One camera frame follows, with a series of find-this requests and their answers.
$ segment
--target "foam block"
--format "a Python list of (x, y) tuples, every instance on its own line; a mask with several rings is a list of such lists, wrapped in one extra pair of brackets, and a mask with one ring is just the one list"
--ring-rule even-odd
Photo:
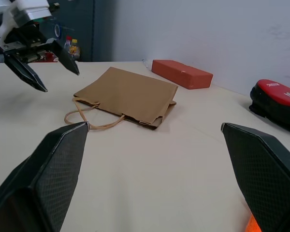
[(154, 60), (152, 72), (187, 89), (209, 88), (213, 79), (211, 73), (174, 60)]

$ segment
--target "red object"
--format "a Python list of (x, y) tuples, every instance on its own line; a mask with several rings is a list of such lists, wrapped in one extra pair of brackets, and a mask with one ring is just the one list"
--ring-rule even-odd
[(45, 52), (44, 58), (37, 60), (36, 62), (38, 62), (38, 63), (54, 63), (54, 62), (58, 62), (58, 57), (56, 57), (51, 52)]
[(213, 79), (211, 73), (174, 60), (154, 60), (152, 72), (187, 89), (209, 88)]
[(262, 232), (257, 221), (255, 218), (251, 215), (249, 223), (246, 227), (246, 232)]
[(275, 102), (290, 106), (290, 88), (276, 81), (260, 80), (257, 85)]

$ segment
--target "white wall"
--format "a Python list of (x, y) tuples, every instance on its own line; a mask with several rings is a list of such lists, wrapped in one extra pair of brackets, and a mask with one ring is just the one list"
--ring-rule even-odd
[(243, 94), (264, 78), (290, 86), (290, 0), (115, 0), (113, 7), (112, 60), (175, 59)]

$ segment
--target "table surface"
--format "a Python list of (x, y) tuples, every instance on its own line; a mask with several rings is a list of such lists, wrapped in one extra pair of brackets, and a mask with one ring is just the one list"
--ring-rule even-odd
[[(110, 66), (165, 80), (141, 62), (31, 66), (48, 93), (20, 81), (0, 64), (0, 184), (44, 136), (74, 110), (73, 94)], [(211, 86), (179, 87), (177, 106), (156, 131), (122, 122), (88, 134), (83, 163), (63, 232), (243, 232), (249, 208), (220, 132), (223, 122), (276, 136), (290, 150), (290, 132), (248, 111), (249, 97)], [(92, 123), (116, 117), (87, 113)], [(80, 121), (78, 115), (71, 117)]]

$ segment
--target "orange object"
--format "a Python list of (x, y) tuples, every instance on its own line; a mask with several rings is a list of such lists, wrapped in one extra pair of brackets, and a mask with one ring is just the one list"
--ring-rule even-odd
[(251, 215), (249, 223), (246, 227), (246, 232), (262, 232), (253, 215)]
[(187, 89), (209, 88), (213, 79), (211, 73), (174, 60), (156, 59), (151, 71)]

